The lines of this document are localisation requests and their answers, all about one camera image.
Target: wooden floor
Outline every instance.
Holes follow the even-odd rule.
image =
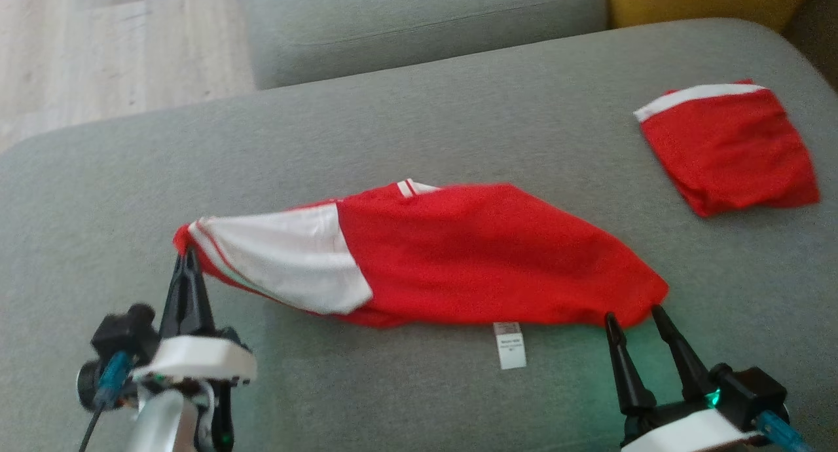
[[[0,0],[0,151],[254,90],[237,0]]]

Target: clothing tag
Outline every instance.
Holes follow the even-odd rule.
[[[524,335],[518,323],[495,323],[494,337],[498,340],[500,369],[526,367]]]

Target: gray fabric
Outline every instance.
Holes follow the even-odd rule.
[[[242,0],[259,88],[602,31],[605,0]]]
[[[670,88],[750,77],[798,126],[824,201],[702,220],[632,111]],[[278,88],[81,126],[0,155],[4,450],[67,450],[88,414],[75,369],[107,312],[160,308],[173,231],[404,177],[512,181],[617,235],[671,285],[671,317],[706,363],[790,390],[816,448],[838,441],[838,97],[781,37],[688,20]],[[490,326],[372,330],[209,283],[219,324],[257,353],[234,395],[238,450],[602,452],[622,430],[602,330],[524,326],[529,366],[500,371]],[[659,401],[676,370],[652,323],[629,348]],[[117,451],[128,413],[93,452]]]

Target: blue cable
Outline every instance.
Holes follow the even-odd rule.
[[[757,416],[757,430],[787,452],[814,452],[787,422],[771,411]]]
[[[90,437],[93,435],[93,428],[96,427],[96,422],[99,421],[102,412],[117,404],[119,393],[122,392],[122,386],[125,384],[125,380],[128,380],[128,374],[131,373],[132,368],[134,368],[134,363],[131,362],[131,357],[123,350],[114,354],[105,366],[105,371],[99,377],[96,395],[93,396],[93,406],[96,410],[93,412],[87,431],[84,432],[84,439],[81,440],[79,452],[84,452],[87,449],[87,443],[90,442]]]

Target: sofa backrest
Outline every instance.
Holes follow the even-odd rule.
[[[606,0],[242,0],[255,84],[295,85],[607,27]]]

